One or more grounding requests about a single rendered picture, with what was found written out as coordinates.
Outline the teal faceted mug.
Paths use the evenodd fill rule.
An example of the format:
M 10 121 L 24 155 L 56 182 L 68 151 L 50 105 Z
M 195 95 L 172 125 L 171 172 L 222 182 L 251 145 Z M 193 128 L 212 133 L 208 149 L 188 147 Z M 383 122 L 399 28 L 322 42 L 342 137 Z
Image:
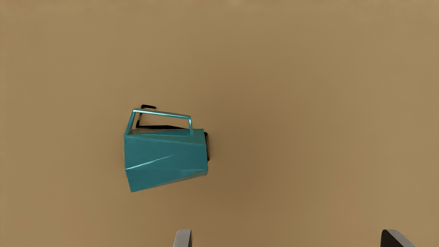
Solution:
M 188 128 L 141 125 L 146 114 L 185 119 Z M 207 175 L 209 160 L 207 133 L 193 128 L 191 116 L 149 105 L 132 110 L 124 133 L 125 173 L 131 192 Z

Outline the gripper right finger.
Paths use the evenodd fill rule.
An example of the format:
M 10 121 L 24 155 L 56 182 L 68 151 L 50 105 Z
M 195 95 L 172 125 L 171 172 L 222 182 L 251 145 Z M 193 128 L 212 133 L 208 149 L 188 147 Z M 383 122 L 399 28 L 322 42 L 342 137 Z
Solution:
M 381 247 L 417 247 L 398 230 L 382 230 Z

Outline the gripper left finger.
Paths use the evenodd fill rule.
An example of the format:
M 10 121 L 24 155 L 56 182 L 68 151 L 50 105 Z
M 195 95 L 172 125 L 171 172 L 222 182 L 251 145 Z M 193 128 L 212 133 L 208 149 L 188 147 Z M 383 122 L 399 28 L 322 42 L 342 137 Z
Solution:
M 192 231 L 190 229 L 178 230 L 173 247 L 192 247 Z

